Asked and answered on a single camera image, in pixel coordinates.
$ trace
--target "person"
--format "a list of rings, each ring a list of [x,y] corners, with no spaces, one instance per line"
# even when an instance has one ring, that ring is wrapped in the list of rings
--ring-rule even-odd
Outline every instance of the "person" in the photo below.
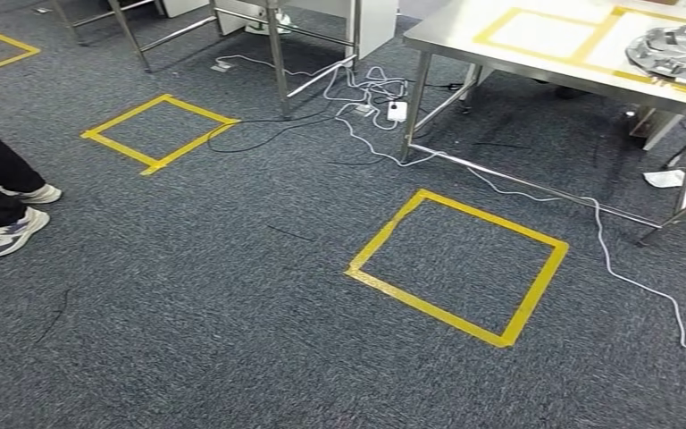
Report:
[[[30,206],[53,203],[61,196],[0,139],[0,257],[25,246],[48,223],[48,214]]]

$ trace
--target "shoe sole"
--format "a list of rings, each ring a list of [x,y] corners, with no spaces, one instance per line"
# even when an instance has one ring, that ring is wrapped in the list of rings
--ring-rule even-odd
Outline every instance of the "shoe sole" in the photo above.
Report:
[[[22,202],[22,204],[28,204],[28,205],[31,205],[31,204],[51,204],[51,203],[55,203],[56,201],[59,201],[59,199],[62,198],[62,195],[63,195],[62,190],[57,189],[56,192],[54,192],[50,195],[47,195],[45,197],[42,197],[42,198],[20,198],[20,202]]]
[[[20,239],[17,240],[13,246],[1,252],[0,257],[11,255],[17,250],[24,248],[25,245],[28,244],[28,240],[30,240],[30,237],[32,237],[33,234],[42,230],[44,227],[46,227],[46,225],[48,225],[48,222],[51,221],[51,216],[49,216],[48,213],[39,212],[38,210],[36,211],[38,214],[36,214],[36,218],[33,220],[32,225],[27,231],[25,231],[24,234],[22,234]]]

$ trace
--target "sneaker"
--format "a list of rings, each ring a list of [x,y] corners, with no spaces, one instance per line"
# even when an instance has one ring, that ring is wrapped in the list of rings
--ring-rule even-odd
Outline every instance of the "sneaker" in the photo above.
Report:
[[[33,192],[14,192],[4,188],[0,188],[0,191],[9,197],[19,199],[22,204],[48,204],[62,197],[62,191],[48,183]]]
[[[9,226],[0,227],[0,257],[23,248],[30,237],[43,229],[50,219],[48,214],[28,207],[25,217]]]

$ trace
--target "table top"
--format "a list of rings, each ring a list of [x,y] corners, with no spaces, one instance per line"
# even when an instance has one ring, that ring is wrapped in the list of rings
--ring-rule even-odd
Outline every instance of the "table top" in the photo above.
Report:
[[[642,0],[454,0],[405,35],[407,46],[686,115],[686,84],[648,76],[624,49],[686,25],[678,5]]]

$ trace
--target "metal stand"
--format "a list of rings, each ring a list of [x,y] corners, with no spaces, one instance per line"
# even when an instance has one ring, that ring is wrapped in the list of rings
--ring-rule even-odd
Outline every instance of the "metal stand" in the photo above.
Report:
[[[218,13],[226,13],[228,15],[237,16],[244,20],[257,22],[266,25],[270,32],[270,46],[272,47],[272,61],[275,68],[275,77],[277,79],[277,90],[280,93],[280,107],[282,109],[282,115],[285,118],[290,118],[290,99],[297,96],[305,89],[312,86],[315,82],[324,79],[326,76],[332,74],[340,67],[345,67],[351,64],[351,66],[356,69],[360,57],[360,40],[361,40],[361,29],[362,29],[362,0],[354,0],[354,34],[353,40],[343,40],[341,38],[333,38],[320,33],[309,31],[307,29],[300,29],[297,27],[290,27],[287,25],[280,24],[277,21],[277,12],[279,10],[276,0],[266,0],[266,6],[264,7],[267,12],[267,20],[262,20],[251,15],[246,15],[244,13],[237,13],[229,11],[227,9],[222,9],[219,7],[215,8]],[[310,38],[319,38],[321,40],[327,40],[328,42],[337,43],[343,46],[350,46],[354,49],[354,54],[331,65],[324,72],[314,76],[304,85],[298,87],[292,92],[288,92],[288,78],[285,75],[285,62],[283,61],[282,46],[280,43],[280,29],[287,29],[298,34],[303,34]]]
[[[119,0],[109,0],[109,5],[112,7],[112,10],[107,13],[101,13],[96,16],[92,16],[90,18],[86,18],[80,21],[75,21],[72,22],[69,20],[67,17],[66,12],[64,11],[64,8],[62,7],[62,4],[60,0],[52,0],[52,4],[54,5],[54,9],[59,13],[59,17],[62,19],[64,22],[64,25],[70,30],[70,33],[72,34],[72,37],[75,39],[75,41],[78,43],[78,45],[81,46],[87,46],[85,41],[80,37],[78,34],[78,31],[76,30],[79,27],[82,27],[84,25],[88,25],[91,22],[96,22],[99,20],[102,20],[104,18],[109,18],[109,17],[114,17],[116,18],[117,22],[120,24],[120,27],[122,27],[122,31],[125,33],[125,37],[128,39],[130,44],[133,46],[133,49],[135,50],[136,54],[138,55],[138,59],[140,59],[140,62],[143,64],[144,70],[146,72],[151,72],[151,66],[148,63],[148,60],[146,59],[145,52],[149,51],[151,49],[154,49],[155,47],[158,47],[160,45],[163,45],[166,42],[169,42],[170,40],[173,40],[175,38],[178,38],[186,33],[189,33],[190,31],[193,31],[194,29],[198,29],[200,27],[205,26],[206,24],[210,22],[216,22],[217,23],[217,35],[220,36],[220,25],[219,25],[219,16],[217,15],[216,12],[212,13],[212,16],[209,16],[208,18],[205,18],[201,21],[195,22],[191,25],[188,25],[184,29],[179,29],[172,34],[169,34],[163,38],[160,38],[159,40],[156,40],[153,43],[150,43],[146,46],[141,46],[138,43],[138,40],[135,38],[135,35],[132,33],[130,30],[130,26],[128,25],[127,17],[125,16],[125,12],[129,11],[131,9],[138,8],[140,6],[145,6],[147,4],[155,4],[156,10],[159,12],[159,14],[164,15],[164,9],[161,4],[160,0],[141,0],[139,2],[136,2],[135,4],[130,4],[125,7],[120,6],[120,1]],[[212,11],[215,10],[214,7],[214,1],[211,2],[212,7],[210,8]]]
[[[526,181],[524,179],[520,179],[517,177],[514,177],[509,174],[505,174],[502,172],[495,171],[493,169],[490,169],[489,167],[485,167],[483,165],[475,164],[471,161],[467,161],[465,159],[456,157],[456,156],[451,156],[448,155],[444,152],[439,152],[437,150],[430,149],[428,147],[416,145],[414,143],[414,135],[421,129],[424,125],[427,124],[427,122],[431,121],[434,119],[438,114],[440,114],[443,110],[446,109],[449,105],[451,105],[454,101],[456,101],[458,98],[460,98],[463,93],[472,90],[475,86],[478,85],[479,78],[480,78],[480,73],[477,72],[476,76],[475,73],[472,73],[473,79],[468,79],[467,82],[464,84],[464,86],[459,89],[452,97],[450,97],[448,100],[446,100],[443,104],[439,105],[435,110],[432,112],[428,113],[427,116],[425,116],[421,121],[419,121],[419,112],[421,109],[421,104],[422,104],[422,94],[424,92],[424,87],[426,86],[427,83],[427,76],[430,73],[430,64],[432,60],[432,54],[427,53],[427,52],[421,52],[420,55],[420,60],[419,60],[419,68],[417,70],[416,74],[416,84],[414,85],[414,90],[412,91],[411,95],[411,100],[409,103],[409,113],[406,118],[406,133],[404,136],[404,143],[401,147],[400,155],[402,160],[406,160],[406,158],[409,156],[412,150],[416,150],[419,152],[423,152],[425,154],[429,154],[432,156],[435,156],[437,158],[442,158],[445,159],[449,162],[452,162],[454,164],[459,164],[464,167],[471,168],[477,172],[484,172],[486,174],[490,174],[496,177],[499,177],[501,179],[505,179],[508,181],[513,181],[515,183],[519,183],[521,185],[534,188],[537,190],[540,190],[542,192],[546,192],[550,195],[562,198],[562,199],[567,199],[569,201],[572,201],[574,203],[583,205],[583,206],[589,206],[589,207],[594,207],[595,205],[593,204],[592,201],[577,197],[575,195],[569,194],[567,192],[564,192],[562,190],[558,189],[553,189],[549,188],[547,186],[539,185],[537,183],[531,182],[531,181]],[[684,147],[677,155],[675,155],[672,160],[667,163],[666,166],[673,166],[677,164],[677,162],[680,161],[682,156],[686,153],[686,147]],[[641,245],[645,245],[649,242],[650,239],[654,238],[655,236],[658,235],[662,230],[665,230],[667,227],[677,224],[683,219],[686,218],[686,175],[685,175],[685,181],[682,184],[682,190],[680,191],[680,196],[677,199],[677,205],[674,209],[674,215],[666,220],[663,223],[658,223],[655,221],[652,221],[648,218],[645,218],[643,216],[640,216],[638,214],[632,214],[629,212],[625,212],[619,208],[611,207],[611,206],[600,206],[600,209],[602,212],[609,213],[611,215],[616,215],[619,216],[623,219],[627,219],[629,221],[633,221],[636,223],[640,223],[642,225],[648,226],[652,229],[654,229],[650,234],[645,236],[642,240],[640,240]]]
[[[141,0],[140,2],[137,2],[135,4],[131,4],[125,7],[120,7],[120,2],[119,0],[109,0],[109,3],[112,6],[112,11],[108,13],[102,13],[97,16],[93,16],[90,18],[86,18],[84,20],[72,22],[68,19],[67,14],[64,12],[64,9],[62,8],[62,5],[60,3],[60,0],[52,0],[54,4],[54,8],[56,11],[59,13],[60,18],[66,25],[66,27],[70,30],[72,37],[77,41],[77,43],[81,46],[85,46],[86,43],[80,38],[76,28],[82,27],[83,25],[87,25],[91,22],[96,22],[99,20],[102,20],[104,18],[108,18],[111,16],[114,16],[117,21],[119,22],[120,26],[122,27],[122,31],[125,33],[125,37],[128,39],[130,44],[133,46],[133,50],[135,50],[136,54],[138,55],[138,59],[140,62],[143,64],[144,70],[146,72],[151,72],[151,65],[149,64],[148,60],[146,59],[145,52],[149,51],[151,49],[154,49],[155,47],[161,46],[170,40],[173,40],[175,38],[178,38],[184,34],[189,33],[190,31],[193,31],[194,29],[198,29],[200,27],[205,26],[206,24],[210,22],[214,22],[216,25],[217,29],[217,36],[220,37],[222,35],[222,30],[220,28],[220,22],[219,22],[219,14],[220,13],[226,13],[228,15],[232,16],[237,16],[239,18],[242,18],[244,20],[249,20],[253,22],[258,22],[261,24],[266,25],[269,28],[270,32],[270,45],[272,47],[272,59],[274,62],[275,66],[275,75],[277,79],[277,89],[278,92],[280,93],[280,106],[282,109],[282,114],[286,118],[290,117],[290,99],[297,96],[301,92],[303,92],[305,89],[309,88],[312,86],[315,82],[318,82],[319,80],[324,79],[326,76],[329,76],[333,72],[335,72],[338,68],[340,67],[346,67],[351,65],[352,67],[356,68],[358,65],[358,61],[360,58],[360,46],[361,46],[361,29],[362,29],[362,0],[354,0],[354,34],[352,36],[353,40],[343,40],[341,38],[333,38],[330,36],[325,36],[323,34],[315,33],[313,31],[309,31],[306,29],[299,29],[296,27],[290,27],[287,25],[280,24],[277,20],[277,11],[278,11],[278,5],[277,5],[277,0],[264,0],[265,1],[265,10],[267,11],[267,20],[262,20],[259,18],[256,18],[254,16],[246,15],[244,13],[237,13],[233,11],[229,11],[226,9],[222,9],[217,7],[216,1],[215,0],[209,0],[209,10],[212,12],[211,16],[208,18],[205,18],[201,21],[195,22],[189,26],[187,26],[184,29],[179,29],[172,34],[165,36],[163,38],[160,38],[159,40],[156,40],[155,42],[152,42],[146,46],[141,46],[138,41],[135,38],[135,35],[130,31],[130,26],[128,25],[127,18],[125,17],[125,12],[130,10],[130,9],[135,9],[137,7],[146,5],[146,4],[151,4],[154,3],[156,4],[156,7],[159,10],[159,13],[163,14],[163,9],[162,5],[160,3],[160,0]],[[332,64],[329,68],[325,69],[324,72],[319,73],[318,75],[314,76],[311,78],[307,83],[304,85],[296,88],[295,90],[288,92],[288,79],[285,75],[285,66],[284,66],[284,61],[283,61],[283,55],[282,55],[282,47],[280,45],[280,29],[288,29],[290,31],[296,32],[298,34],[303,34],[305,36],[309,36],[312,38],[319,38],[322,40],[327,40],[329,42],[337,43],[339,45],[343,46],[350,46],[353,48],[354,53],[349,56],[348,58],[339,61],[337,63]]]

